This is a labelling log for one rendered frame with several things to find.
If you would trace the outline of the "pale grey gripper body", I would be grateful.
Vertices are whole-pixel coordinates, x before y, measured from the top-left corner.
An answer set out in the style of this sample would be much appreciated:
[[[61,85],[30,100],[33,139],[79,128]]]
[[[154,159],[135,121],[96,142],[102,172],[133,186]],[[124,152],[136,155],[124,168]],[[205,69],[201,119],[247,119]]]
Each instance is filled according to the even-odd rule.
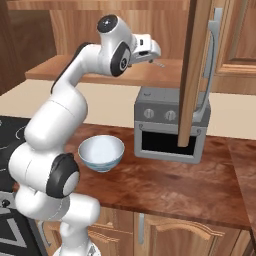
[[[146,35],[145,45],[147,47],[149,61],[153,61],[161,56],[161,48],[159,44],[151,38],[149,34]]]

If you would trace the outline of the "open wooden cabinet door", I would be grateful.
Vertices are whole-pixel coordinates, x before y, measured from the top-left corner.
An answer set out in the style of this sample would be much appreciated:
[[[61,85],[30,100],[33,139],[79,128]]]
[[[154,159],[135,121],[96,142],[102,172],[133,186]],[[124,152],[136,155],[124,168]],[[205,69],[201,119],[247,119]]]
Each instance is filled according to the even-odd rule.
[[[212,0],[190,0],[180,82],[178,146],[189,143]]]

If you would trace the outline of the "white and blue bowl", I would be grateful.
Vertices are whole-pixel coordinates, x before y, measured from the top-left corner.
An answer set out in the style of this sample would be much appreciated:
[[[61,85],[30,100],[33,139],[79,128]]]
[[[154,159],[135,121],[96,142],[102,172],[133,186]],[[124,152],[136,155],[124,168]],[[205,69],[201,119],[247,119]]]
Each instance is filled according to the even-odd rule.
[[[84,140],[78,147],[78,155],[91,170],[104,173],[116,167],[125,151],[124,143],[111,135],[97,135]]]

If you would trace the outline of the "wooden base cabinet door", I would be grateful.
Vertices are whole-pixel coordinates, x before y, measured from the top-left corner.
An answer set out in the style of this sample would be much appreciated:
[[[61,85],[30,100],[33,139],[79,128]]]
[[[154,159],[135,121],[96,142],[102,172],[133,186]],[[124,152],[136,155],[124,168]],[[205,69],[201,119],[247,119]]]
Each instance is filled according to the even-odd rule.
[[[134,256],[256,256],[247,230],[145,214],[144,243],[134,214]]]
[[[102,256],[133,256],[133,214],[129,211],[102,207],[98,221],[88,228],[91,241]],[[44,222],[44,233],[50,247],[47,254],[53,256],[61,246],[60,223]]]

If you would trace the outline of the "grey toaster oven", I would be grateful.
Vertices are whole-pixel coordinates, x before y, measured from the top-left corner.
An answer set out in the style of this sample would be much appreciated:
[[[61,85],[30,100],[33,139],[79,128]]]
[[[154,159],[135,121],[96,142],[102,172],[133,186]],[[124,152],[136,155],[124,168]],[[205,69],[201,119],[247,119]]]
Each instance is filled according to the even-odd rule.
[[[154,111],[152,119],[147,119],[144,116],[146,109]],[[176,118],[172,121],[165,119],[165,113],[169,110],[176,113]],[[204,132],[199,136],[190,135],[188,145],[179,147],[178,133],[141,131],[136,125],[137,122],[152,122],[178,126],[179,90],[177,88],[142,87],[134,104],[135,155],[143,158],[198,164],[201,161],[210,114],[210,103],[207,103],[202,120],[192,122],[192,127],[199,127]]]

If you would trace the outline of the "black hob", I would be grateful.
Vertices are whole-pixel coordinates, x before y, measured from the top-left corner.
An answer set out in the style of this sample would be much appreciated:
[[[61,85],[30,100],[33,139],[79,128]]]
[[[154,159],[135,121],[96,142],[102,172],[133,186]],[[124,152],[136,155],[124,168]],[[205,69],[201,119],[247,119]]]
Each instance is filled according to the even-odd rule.
[[[24,139],[24,129],[29,121],[29,118],[0,116],[0,191],[13,191],[15,181],[7,168],[7,148]]]

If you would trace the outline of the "open wooden wall cabinet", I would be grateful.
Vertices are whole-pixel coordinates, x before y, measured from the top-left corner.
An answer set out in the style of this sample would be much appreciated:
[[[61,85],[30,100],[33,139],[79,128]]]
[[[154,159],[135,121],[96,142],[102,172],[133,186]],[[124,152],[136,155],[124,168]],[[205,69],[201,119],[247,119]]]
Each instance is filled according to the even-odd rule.
[[[149,34],[161,47],[161,58],[134,65],[119,78],[86,75],[84,82],[132,86],[178,87],[181,82],[190,0],[7,0],[17,13],[50,16],[56,54],[26,72],[29,79],[54,80],[83,42],[100,41],[98,20],[121,17],[135,34]]]

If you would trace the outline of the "closed wooden wall cabinet door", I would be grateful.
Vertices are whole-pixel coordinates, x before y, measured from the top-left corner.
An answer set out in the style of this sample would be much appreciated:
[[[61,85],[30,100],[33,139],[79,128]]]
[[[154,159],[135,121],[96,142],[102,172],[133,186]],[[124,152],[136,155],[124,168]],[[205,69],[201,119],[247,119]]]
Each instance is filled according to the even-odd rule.
[[[212,91],[256,95],[256,0],[214,0],[223,9]]]

